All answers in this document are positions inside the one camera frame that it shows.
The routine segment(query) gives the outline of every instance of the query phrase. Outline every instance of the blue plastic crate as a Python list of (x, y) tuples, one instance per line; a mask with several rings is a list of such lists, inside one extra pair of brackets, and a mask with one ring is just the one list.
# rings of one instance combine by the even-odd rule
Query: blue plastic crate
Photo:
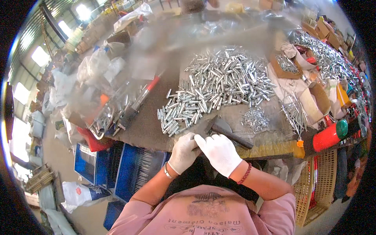
[(115, 221), (119, 218), (124, 205), (125, 204), (120, 201), (108, 203), (105, 220), (103, 221), (103, 227), (105, 227), (107, 231), (111, 229)]
[[(135, 184), (139, 171), (138, 150), (140, 148), (124, 144), (118, 168), (114, 195), (123, 202), (128, 202), (134, 194)], [(151, 166), (149, 169), (148, 180), (162, 168), (169, 159), (167, 152), (154, 152)]]
[(108, 162), (111, 152), (111, 149), (91, 152), (87, 146), (77, 144), (74, 171), (93, 185), (107, 185)]

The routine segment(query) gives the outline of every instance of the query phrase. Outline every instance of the black rubber handle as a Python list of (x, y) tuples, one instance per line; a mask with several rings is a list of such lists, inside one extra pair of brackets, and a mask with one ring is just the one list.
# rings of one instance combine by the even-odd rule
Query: black rubber handle
[(240, 138), (239, 136), (237, 135), (234, 135), (233, 133), (231, 132), (228, 132), (226, 131), (225, 129), (223, 129), (222, 127), (218, 126), (217, 124), (214, 124), (212, 126), (212, 130), (214, 130), (215, 132), (218, 132), (222, 135), (225, 135), (227, 138), (229, 138), (230, 140), (233, 140), (241, 145), (243, 145), (245, 148), (247, 149), (251, 149), (253, 147), (253, 144), (246, 141), (245, 139), (243, 138)]

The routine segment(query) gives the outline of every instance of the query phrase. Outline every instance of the pink t-shirt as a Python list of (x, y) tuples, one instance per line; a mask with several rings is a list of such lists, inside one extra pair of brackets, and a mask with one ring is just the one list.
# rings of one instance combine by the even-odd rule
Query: pink t-shirt
[(154, 210), (144, 202), (128, 202), (108, 235), (294, 234), (294, 195), (265, 201), (258, 214), (254, 209), (254, 203), (229, 189), (200, 185), (175, 193)]

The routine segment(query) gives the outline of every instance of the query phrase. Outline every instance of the factory floor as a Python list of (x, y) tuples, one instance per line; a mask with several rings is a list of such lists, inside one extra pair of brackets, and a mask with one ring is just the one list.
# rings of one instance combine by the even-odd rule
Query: factory floor
[[(224, 11), (225, 5), (229, 2), (229, 0), (221, 0), (220, 9)], [(255, 0), (247, 1), (247, 5), (252, 5), (253, 2), (258, 2)], [(148, 3), (152, 8), (154, 13), (158, 13), (162, 10), (159, 1), (151, 1)], [(167, 2), (164, 2), (165, 10), (169, 9), (169, 5)], [(172, 1), (171, 5), (173, 8), (177, 7), (176, 1)], [(113, 31), (109, 31), (105, 34), (97, 43), (96, 45), (101, 46), (103, 44), (104, 39), (106, 39)], [(92, 50), (87, 51), (85, 54), (81, 56), (91, 55)], [(44, 151), (44, 159), (45, 163), (48, 163), (55, 171), (59, 172), (60, 181), (77, 181), (79, 183), (88, 183), (85, 179), (80, 180), (79, 175), (74, 172), (74, 156), (72, 152), (69, 152), (66, 147), (64, 147), (59, 140), (55, 139), (55, 126), (51, 123), (49, 119), (46, 120), (46, 128), (44, 130), (44, 138), (43, 138), (43, 151)], [(338, 221), (344, 210), (346, 209), (347, 205), (349, 204), (350, 200), (346, 203), (342, 204), (340, 200), (334, 203), (330, 209), (321, 215), (318, 219), (314, 222), (309, 224), (308, 226), (302, 228), (296, 228), (295, 234), (327, 234), (330, 229), (334, 226), (334, 224)], [(69, 219), (74, 223), (75, 227), (79, 231), (80, 234), (83, 235), (105, 235), (107, 230), (103, 227), (103, 221), (105, 219), (106, 209), (107, 209), (108, 201), (105, 200), (101, 203), (84, 207), (79, 206), (77, 209), (73, 211), (72, 214), (68, 214)]]

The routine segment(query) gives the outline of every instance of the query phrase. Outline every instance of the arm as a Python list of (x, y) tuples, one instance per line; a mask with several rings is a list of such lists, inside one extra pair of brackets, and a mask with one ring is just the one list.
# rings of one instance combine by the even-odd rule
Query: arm
[[(230, 178), (236, 182), (241, 180), (247, 169), (248, 163), (243, 160), (230, 174)], [(265, 173), (254, 167), (252, 167), (243, 185), (255, 191), (264, 201), (282, 197), (287, 193), (294, 194), (291, 185), (274, 175)]]
[[(212, 135), (203, 139), (200, 135), (195, 135), (194, 139), (211, 165), (223, 176), (239, 181), (247, 172), (248, 163), (239, 157), (233, 143), (226, 136)], [(243, 185), (254, 190), (264, 200), (273, 200), (294, 192), (288, 183), (256, 168), (251, 169)]]
[[(193, 150), (197, 147), (193, 139), (194, 133), (190, 132), (179, 138), (174, 145), (170, 160), (166, 164), (167, 172), (172, 178), (176, 178), (190, 167), (200, 150)], [(157, 205), (173, 179), (167, 177), (164, 169), (161, 169), (149, 182), (140, 188), (129, 201), (141, 201), (149, 205)]]
[[(167, 163), (167, 172), (171, 177), (176, 178), (178, 174)], [(157, 205), (173, 179), (167, 177), (162, 168), (149, 182), (140, 188), (129, 201), (141, 201), (149, 205)]]

